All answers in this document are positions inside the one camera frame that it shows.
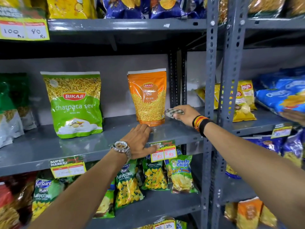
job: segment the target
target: black wristband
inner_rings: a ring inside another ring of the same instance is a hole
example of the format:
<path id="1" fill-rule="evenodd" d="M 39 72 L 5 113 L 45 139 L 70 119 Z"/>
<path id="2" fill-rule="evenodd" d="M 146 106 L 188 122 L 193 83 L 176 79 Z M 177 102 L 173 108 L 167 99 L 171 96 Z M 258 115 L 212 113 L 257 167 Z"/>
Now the black wristband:
<path id="1" fill-rule="evenodd" d="M 192 125 L 193 125 L 193 128 L 195 127 L 195 120 L 197 119 L 197 117 L 200 117 L 201 115 L 198 115 L 196 116 L 194 119 L 193 119 L 193 122 L 192 122 Z"/>
<path id="2" fill-rule="evenodd" d="M 204 128 L 205 128 L 205 126 L 207 125 L 207 123 L 210 123 L 210 122 L 213 122 L 213 121 L 211 121 L 210 119 L 203 119 L 202 120 L 202 122 L 200 123 L 200 125 L 199 125 L 199 133 L 200 133 L 200 135 L 201 136 L 203 136 L 203 137 L 206 137 L 205 135 L 204 135 Z"/>

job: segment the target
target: silver watch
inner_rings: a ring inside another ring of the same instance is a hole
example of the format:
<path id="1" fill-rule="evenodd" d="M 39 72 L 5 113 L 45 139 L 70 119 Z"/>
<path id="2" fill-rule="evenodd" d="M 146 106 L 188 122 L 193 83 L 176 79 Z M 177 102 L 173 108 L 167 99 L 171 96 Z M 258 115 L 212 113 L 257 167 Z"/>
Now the silver watch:
<path id="1" fill-rule="evenodd" d="M 111 146 L 111 148 L 116 150 L 119 153 L 126 154 L 127 162 L 129 162 L 129 160 L 132 157 L 132 154 L 130 152 L 130 148 L 125 141 L 117 141 L 117 142 L 114 143 L 114 145 Z"/>

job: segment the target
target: orange bikaji moong dal packet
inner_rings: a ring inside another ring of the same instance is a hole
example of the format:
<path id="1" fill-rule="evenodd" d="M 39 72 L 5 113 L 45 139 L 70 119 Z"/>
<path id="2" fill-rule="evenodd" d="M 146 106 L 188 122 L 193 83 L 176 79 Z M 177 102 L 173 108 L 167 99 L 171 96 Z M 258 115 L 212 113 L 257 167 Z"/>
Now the orange bikaji moong dal packet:
<path id="1" fill-rule="evenodd" d="M 130 71 L 129 90 L 137 121 L 150 127 L 165 122 L 166 69 Z"/>

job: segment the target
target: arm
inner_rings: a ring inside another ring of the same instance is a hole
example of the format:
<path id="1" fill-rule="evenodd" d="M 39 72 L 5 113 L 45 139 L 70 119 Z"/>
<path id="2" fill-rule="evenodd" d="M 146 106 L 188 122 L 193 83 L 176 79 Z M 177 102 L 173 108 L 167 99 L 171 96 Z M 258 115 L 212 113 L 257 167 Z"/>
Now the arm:
<path id="1" fill-rule="evenodd" d="M 130 147 L 132 159 L 154 153 L 144 148 L 150 128 L 138 125 L 121 139 Z M 81 175 L 35 220 L 28 229 L 81 229 L 97 211 L 110 183 L 127 161 L 125 154 L 110 150 L 95 166 Z"/>
<path id="2" fill-rule="evenodd" d="M 189 126 L 200 115 L 189 105 L 176 108 L 185 114 L 174 117 Z M 213 122 L 206 124 L 204 135 L 274 215 L 288 228 L 304 228 L 305 172 L 302 169 L 266 148 L 227 132 Z"/>

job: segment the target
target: checkered cloth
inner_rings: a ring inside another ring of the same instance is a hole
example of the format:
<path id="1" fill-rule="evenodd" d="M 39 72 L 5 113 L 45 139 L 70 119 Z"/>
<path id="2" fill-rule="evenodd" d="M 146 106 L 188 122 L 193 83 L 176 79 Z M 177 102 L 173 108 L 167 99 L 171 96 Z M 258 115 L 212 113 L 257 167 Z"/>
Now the checkered cloth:
<path id="1" fill-rule="evenodd" d="M 182 111 L 180 109 L 173 109 L 173 108 L 166 109 L 166 111 L 165 111 L 165 115 L 170 118 L 173 118 L 173 119 L 174 119 L 173 115 L 175 113 L 184 114 L 184 111 Z"/>

